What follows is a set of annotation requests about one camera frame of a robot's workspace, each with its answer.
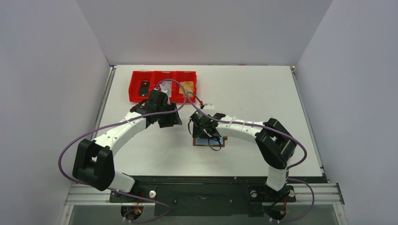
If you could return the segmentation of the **white VIP card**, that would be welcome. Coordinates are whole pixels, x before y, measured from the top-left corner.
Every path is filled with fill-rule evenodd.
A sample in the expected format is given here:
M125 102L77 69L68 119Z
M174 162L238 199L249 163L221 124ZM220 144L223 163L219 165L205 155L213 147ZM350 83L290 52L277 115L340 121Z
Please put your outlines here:
M168 97L172 96L172 82L171 81L165 81L162 82L160 85L160 90L164 93L167 94Z

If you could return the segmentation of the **brown leather card holder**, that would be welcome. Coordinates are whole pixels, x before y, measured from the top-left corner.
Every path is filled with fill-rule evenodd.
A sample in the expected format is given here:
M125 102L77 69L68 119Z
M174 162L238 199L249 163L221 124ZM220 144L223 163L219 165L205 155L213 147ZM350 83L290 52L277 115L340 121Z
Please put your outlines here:
M217 140L208 140L206 138L193 138L192 145L193 146L211 146L211 147L224 147L225 142L228 138L226 136L221 137L219 141Z

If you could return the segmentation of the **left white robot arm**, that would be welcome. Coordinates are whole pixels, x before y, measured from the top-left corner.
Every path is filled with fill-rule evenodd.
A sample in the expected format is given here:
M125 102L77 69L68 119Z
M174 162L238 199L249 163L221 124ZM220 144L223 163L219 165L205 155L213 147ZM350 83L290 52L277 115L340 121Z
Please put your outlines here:
M93 140L83 139L78 147L72 176L99 191L121 191L129 202L139 198L136 181L115 170L114 156L136 134L157 123L160 128L181 125L176 102L160 90L152 90L116 126Z

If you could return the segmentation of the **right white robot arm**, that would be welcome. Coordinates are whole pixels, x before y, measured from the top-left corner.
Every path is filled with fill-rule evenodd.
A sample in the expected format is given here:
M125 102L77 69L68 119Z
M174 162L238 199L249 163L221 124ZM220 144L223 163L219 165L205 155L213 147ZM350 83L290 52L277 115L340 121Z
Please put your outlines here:
M288 166L297 145L282 135L289 133L278 120L271 118L263 123L252 122L223 113L216 113L209 118L198 111L191 115L190 120L207 137L234 137L256 144L269 165L264 188L266 197L277 200L283 195Z

